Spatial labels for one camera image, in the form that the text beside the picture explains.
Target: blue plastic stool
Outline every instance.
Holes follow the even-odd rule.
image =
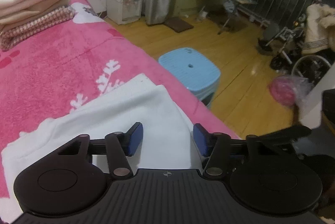
[[[221,73],[209,59],[192,48],[180,48],[163,54],[158,62],[210,108]]]

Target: plastic bag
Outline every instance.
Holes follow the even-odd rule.
[[[312,90],[313,84],[309,83],[308,78],[283,75],[276,77],[268,88],[270,94],[278,103],[287,107],[294,104],[301,107],[306,96]]]

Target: pink blanket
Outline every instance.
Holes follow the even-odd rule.
[[[144,73],[163,84],[193,123],[238,138],[174,76],[112,26],[71,0],[73,20],[0,52],[0,151],[46,118],[58,118]],[[0,165],[0,197],[7,197]]]

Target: crosshair mark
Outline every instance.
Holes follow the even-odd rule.
[[[163,173],[164,176],[169,177],[172,176],[173,174],[170,171],[166,171]]]

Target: brown mat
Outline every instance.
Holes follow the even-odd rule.
[[[166,20],[164,22],[164,24],[171,28],[172,30],[174,30],[175,32],[177,33],[180,33],[180,32],[183,32],[183,31],[186,31],[188,29],[192,29],[194,26],[183,21],[181,18],[179,17],[173,17],[173,18],[170,18],[168,20]]]

